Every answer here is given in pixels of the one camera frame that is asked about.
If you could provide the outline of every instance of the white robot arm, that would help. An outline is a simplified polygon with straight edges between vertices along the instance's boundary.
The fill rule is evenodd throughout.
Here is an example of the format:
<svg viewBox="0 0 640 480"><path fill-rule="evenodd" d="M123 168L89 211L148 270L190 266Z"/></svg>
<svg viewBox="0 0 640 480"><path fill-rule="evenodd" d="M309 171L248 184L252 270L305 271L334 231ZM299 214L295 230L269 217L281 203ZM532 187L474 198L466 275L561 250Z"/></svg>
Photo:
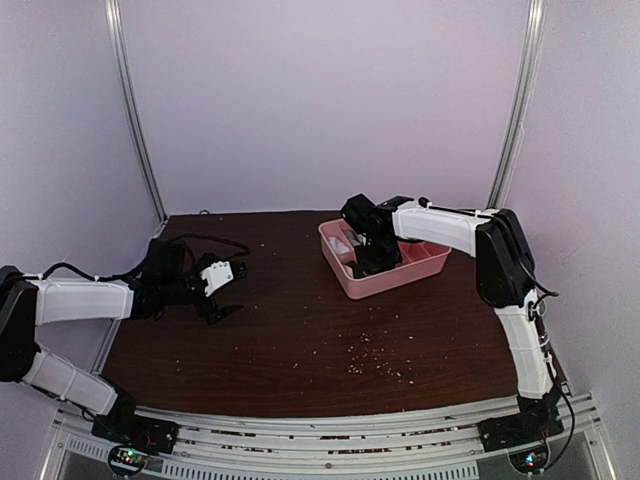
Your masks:
<svg viewBox="0 0 640 480"><path fill-rule="evenodd" d="M175 241L153 240L140 268L113 281L49 278L24 275L11 266L0 268L0 381L30 385L80 407L93 418L97 436L169 453L176 424L135 415L135 400L125 391L36 344L35 327L86 319L149 318L177 304L194 304L198 314L215 323L241 308L219 307L214 293L244 277L244 264L206 253L184 271L188 251ZM59 267L77 270L58 264L48 272ZM143 443L136 445L137 439Z"/></svg>
<svg viewBox="0 0 640 480"><path fill-rule="evenodd" d="M479 425L485 450L516 446L562 431L560 392L549 339L538 312L541 287L516 215L510 210L453 210L428 199L395 197L375 205L360 194L347 201L343 219L366 238L355 247L359 271L373 275L402 262L398 241L427 241L476 258L476 288L504 328L518 376L521 413ZM545 289L547 294L555 294Z"/></svg>

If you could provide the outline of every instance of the wire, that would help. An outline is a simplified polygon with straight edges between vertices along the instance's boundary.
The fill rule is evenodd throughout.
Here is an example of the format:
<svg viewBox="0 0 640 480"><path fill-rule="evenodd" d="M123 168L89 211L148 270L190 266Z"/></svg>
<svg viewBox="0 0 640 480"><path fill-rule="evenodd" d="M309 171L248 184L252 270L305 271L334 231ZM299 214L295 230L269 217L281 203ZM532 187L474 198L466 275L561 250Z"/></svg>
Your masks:
<svg viewBox="0 0 640 480"><path fill-rule="evenodd" d="M567 395L562 391L562 386L558 382L557 377L554 376L553 370L551 370L551 365L547 364L547 370L549 371L549 375L551 376L551 380L553 381L553 384L560 391L560 395L562 395L562 399L564 400L564 402L567 404L567 407L569 408L569 412L571 413L571 430L569 431L569 436L567 437L567 441L565 442L564 446L562 447L562 450L560 450L560 453L556 456L556 458L553 459L553 461L551 463L549 463L549 464L547 464L547 466L545 466L545 468L544 468L545 471L547 471L550 468L552 468L556 463L558 463L558 460L560 460L562 458L564 453L567 451L567 448L569 448L569 444L571 443L571 440L573 439L573 434L574 434L575 428L576 428L576 414L573 411L573 406L571 405L571 402L567 398Z"/></svg>
<svg viewBox="0 0 640 480"><path fill-rule="evenodd" d="M75 405L76 407L78 407L82 411L82 418L84 420L86 420L87 422L95 422L95 423L97 423L102 428L104 428L106 431L108 431L111 435L113 435L115 438L117 438L118 441L124 442L127 445L131 445L132 442L131 442L131 439L128 436L123 435L123 434L118 433L115 430L113 430L109 425L107 425L105 422L103 422L97 415L95 415L94 413L90 412L89 409L87 409L86 407L83 407L82 405L78 405L77 403L74 403L74 402L70 402L68 400L67 400L67 403L70 403L70 404Z"/></svg>
<svg viewBox="0 0 640 480"><path fill-rule="evenodd" d="M238 252L235 252L235 253L229 255L228 257L224 258L223 261L229 261L229 260L231 260L233 258L243 257L243 256L249 255L251 253L251 249L248 246L246 246L243 243L236 242L234 240L228 240L226 238L216 237L215 235L204 235L204 234L198 234L198 233L183 233L181 235L177 235L175 237L171 237L171 238L167 239L160 248L158 248L154 252L148 254L145 258L142 259L142 261L140 263L138 263L135 267L133 267L131 270L129 270L128 272L125 272L125 273L110 275L108 277L95 277L95 276L88 274L87 272L81 270L80 268L78 268L75 265L72 265L72 264L70 264L68 262L58 262L58 263L55 263L55 264L51 265L42 274L41 277L40 276L26 276L26 275L23 275L23 274L18 273L18 272L10 273L4 279L2 284L0 285L0 290L3 290L5 288L7 288L7 287L12 287L14 283L16 283L16 282L18 282L20 280L38 280L39 278L42 278L43 280L46 280L54 272L56 272L57 270L60 270L61 268L70 270L71 272L75 273L79 277L84 278L85 280L89 280L91 282L96 281L96 280L98 282L113 282L115 280L124 280L124 281L126 281L128 279L137 277L142 272L142 269L144 268L144 266L154 256L156 256L159 252L161 252L163 248L166 248L167 245L175 243L175 242L177 242L179 240L182 240L182 239L207 240L207 241L210 241L210 242L216 242L216 243L221 243L223 245L228 245L228 246L237 248L239 250ZM193 254L193 250L190 247L187 246L185 251L186 251L189 259L191 260L191 266L193 267L193 265L195 265L195 263L196 263L195 255Z"/></svg>
<svg viewBox="0 0 640 480"><path fill-rule="evenodd" d="M533 282L533 284L545 294L544 297L558 297L558 296L560 296L560 294L558 292L554 292L553 290L549 290L544 285L542 285L536 279L536 277L529 271L529 269L525 266L525 264L522 263L522 259L521 258L518 259L518 263L520 264L520 268L522 268L522 271L525 273L525 275L527 277L529 277L529 279Z"/></svg>
<svg viewBox="0 0 640 480"><path fill-rule="evenodd" d="M532 308L532 309L533 309L533 311L534 311L534 312L538 312L538 306L539 306L540 304L542 304L542 303L545 301L545 299L546 299L547 297L554 297L554 296L555 296L555 297L557 297L558 295L551 295L551 294L549 294L549 293L543 293L542 295L540 295L540 297L538 298L538 300L536 300L536 303L534 303L534 304L533 304L533 308ZM539 315L540 315L542 318L544 318L544 317L545 317L545 313L546 313L546 311L547 311L547 309L546 309L546 303L545 303L545 309L544 309L544 312L540 313Z"/></svg>

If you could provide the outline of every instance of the purple-tinted wall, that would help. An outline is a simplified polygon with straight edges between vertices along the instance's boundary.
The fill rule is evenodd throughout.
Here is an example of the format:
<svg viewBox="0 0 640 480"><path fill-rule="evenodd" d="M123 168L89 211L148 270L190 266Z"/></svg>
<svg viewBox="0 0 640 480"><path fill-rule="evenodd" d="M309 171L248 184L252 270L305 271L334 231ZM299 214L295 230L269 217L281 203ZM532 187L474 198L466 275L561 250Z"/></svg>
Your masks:
<svg viewBox="0 0 640 480"><path fill-rule="evenodd" d="M640 456L640 4L549 2L540 70L507 204L538 276L562 296L548 327L591 391L623 477Z"/></svg>
<svg viewBox="0 0 640 480"><path fill-rule="evenodd" d="M131 267L157 224L136 163L101 0L0 8L0 265ZM39 329L90 367L105 321ZM0 477L35 478L55 402L0 384Z"/></svg>
<svg viewBox="0 0 640 480"><path fill-rule="evenodd" d="M528 2L137 0L122 18L171 213L427 195L482 207Z"/></svg>

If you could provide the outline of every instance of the brown tabletop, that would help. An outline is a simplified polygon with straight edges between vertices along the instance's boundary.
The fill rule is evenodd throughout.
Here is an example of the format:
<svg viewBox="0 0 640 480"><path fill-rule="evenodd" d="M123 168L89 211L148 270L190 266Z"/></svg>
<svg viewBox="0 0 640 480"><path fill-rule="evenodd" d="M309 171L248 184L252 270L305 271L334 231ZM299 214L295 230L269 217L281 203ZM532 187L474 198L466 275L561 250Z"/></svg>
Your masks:
<svg viewBox="0 0 640 480"><path fill-rule="evenodd" d="M105 377L141 405L259 417L428 409L517 393L507 341L475 292L474 261L347 298L320 252L335 212L172 217L164 236L207 233L251 246L249 275L220 304L245 308L207 326L193 307L123 322ZM190 241L197 254L231 250Z"/></svg>

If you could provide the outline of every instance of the pink plastic bin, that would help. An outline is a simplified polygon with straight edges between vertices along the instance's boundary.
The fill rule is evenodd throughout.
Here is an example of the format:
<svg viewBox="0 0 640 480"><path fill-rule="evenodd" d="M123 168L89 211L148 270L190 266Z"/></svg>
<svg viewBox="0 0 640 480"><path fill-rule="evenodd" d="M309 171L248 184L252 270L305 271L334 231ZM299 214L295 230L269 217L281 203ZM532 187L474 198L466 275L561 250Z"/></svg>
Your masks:
<svg viewBox="0 0 640 480"><path fill-rule="evenodd" d="M447 256L451 249L432 243L400 243L402 252L402 265L393 270L372 275L365 278L353 278L351 269L345 264L355 261L355 252L351 243L344 234L344 230L351 227L342 219L325 222L318 227L322 253L331 266L333 273L349 298L358 300L376 293L390 290L407 283L415 282L421 278L436 275L442 271ZM340 242L349 248L348 252L336 254L329 245L329 238L337 237Z"/></svg>

